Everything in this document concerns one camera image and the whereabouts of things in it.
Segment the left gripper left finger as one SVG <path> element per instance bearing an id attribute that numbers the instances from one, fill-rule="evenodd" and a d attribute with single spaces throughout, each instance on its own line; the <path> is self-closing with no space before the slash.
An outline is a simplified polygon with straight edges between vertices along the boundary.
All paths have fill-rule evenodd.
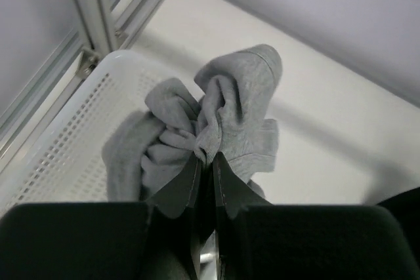
<path id="1" fill-rule="evenodd" d="M 155 207 L 168 219 L 180 218 L 187 208 L 194 208 L 196 205 L 200 194 L 201 174 L 201 161 L 190 157 L 180 173 L 146 203 Z"/>

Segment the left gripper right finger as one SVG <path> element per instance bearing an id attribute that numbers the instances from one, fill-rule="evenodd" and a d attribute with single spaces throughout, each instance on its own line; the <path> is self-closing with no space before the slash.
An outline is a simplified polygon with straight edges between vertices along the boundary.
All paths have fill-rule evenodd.
<path id="1" fill-rule="evenodd" d="M 218 220 L 233 220 L 239 211 L 249 206 L 271 205 L 233 172 L 222 152 L 216 154 L 212 166 Z"/>

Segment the grey tank top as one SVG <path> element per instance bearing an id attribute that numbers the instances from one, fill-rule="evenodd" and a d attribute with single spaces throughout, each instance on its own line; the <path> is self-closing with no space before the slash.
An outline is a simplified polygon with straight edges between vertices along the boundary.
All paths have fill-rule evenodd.
<path id="1" fill-rule="evenodd" d="M 149 198 L 194 155 L 208 169 L 222 153 L 243 182 L 272 172 L 278 124 L 266 117 L 282 76 L 277 50 L 260 44 L 208 62 L 196 74 L 196 99 L 180 79 L 158 83 L 102 149 L 111 202 Z"/>

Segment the white plastic basket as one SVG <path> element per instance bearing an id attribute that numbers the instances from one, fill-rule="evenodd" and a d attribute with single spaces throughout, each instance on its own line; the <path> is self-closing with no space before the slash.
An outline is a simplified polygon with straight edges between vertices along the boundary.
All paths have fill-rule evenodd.
<path id="1" fill-rule="evenodd" d="M 103 202 L 102 147 L 119 124 L 169 76 L 139 52 L 113 52 L 88 76 L 1 184 L 1 214 L 24 203 Z"/>

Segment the aluminium frame posts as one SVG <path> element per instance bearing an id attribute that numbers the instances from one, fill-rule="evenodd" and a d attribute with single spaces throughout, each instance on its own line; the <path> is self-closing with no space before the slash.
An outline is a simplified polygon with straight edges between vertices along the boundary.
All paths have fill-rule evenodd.
<path id="1" fill-rule="evenodd" d="M 2 169 L 107 54 L 134 44 L 162 1 L 1 0 Z"/>

